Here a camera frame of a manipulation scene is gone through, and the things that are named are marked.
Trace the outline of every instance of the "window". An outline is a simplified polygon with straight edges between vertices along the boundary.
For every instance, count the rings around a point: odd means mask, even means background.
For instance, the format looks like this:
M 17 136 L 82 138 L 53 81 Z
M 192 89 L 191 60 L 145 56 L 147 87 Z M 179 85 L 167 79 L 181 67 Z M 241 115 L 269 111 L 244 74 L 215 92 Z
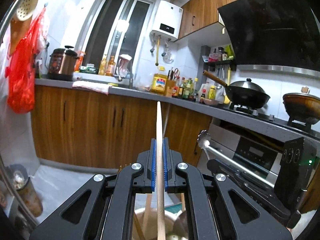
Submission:
M 131 64 L 136 65 L 150 5 L 145 0 L 103 0 L 84 41 L 82 50 L 86 55 L 82 65 L 90 63 L 98 69 L 104 54 L 107 60 L 115 56 L 115 62 L 119 55 L 128 54 L 132 57 Z

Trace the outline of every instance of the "scissors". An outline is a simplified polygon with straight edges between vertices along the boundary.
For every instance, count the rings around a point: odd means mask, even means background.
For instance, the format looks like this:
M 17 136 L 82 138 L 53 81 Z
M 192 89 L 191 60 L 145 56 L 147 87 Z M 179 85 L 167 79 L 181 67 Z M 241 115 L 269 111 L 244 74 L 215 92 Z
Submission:
M 174 70 L 174 78 L 173 78 L 173 80 L 175 80 L 177 77 L 179 77 L 179 75 L 180 75 L 180 71 L 178 70 L 178 68 L 176 68 L 175 70 Z

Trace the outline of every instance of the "dish towel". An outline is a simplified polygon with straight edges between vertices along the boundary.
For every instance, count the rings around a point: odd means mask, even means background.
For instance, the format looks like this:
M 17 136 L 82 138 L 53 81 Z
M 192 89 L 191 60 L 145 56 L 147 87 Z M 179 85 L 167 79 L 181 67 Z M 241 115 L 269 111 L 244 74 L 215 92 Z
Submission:
M 81 87 L 81 88 L 87 88 L 96 92 L 108 94 L 109 93 L 109 87 L 112 87 L 108 84 L 102 84 L 102 83 L 94 83 L 89 81 L 75 81 L 72 84 L 73 88 Z

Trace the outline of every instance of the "wok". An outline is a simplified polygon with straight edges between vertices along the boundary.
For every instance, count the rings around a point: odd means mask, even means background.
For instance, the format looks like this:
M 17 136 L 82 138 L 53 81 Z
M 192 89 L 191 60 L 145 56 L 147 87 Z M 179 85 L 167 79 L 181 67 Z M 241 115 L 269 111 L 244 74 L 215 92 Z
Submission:
M 291 119 L 309 124 L 316 124 L 320 120 L 319 97 L 306 93 L 288 93 L 284 94 L 282 99 Z
M 263 107 L 270 99 L 265 91 L 257 84 L 251 82 L 250 78 L 246 81 L 236 81 L 229 86 L 221 79 L 204 70 L 203 75 L 217 82 L 225 88 L 227 97 L 235 105 L 247 106 L 252 109 Z

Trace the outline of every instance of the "black range hood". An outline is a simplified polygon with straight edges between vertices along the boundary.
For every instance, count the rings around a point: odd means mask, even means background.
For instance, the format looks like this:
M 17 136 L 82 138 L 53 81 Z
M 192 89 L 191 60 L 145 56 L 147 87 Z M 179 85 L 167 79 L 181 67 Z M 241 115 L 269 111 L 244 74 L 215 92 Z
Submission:
M 237 0 L 218 10 L 238 65 L 320 71 L 320 33 L 306 0 Z

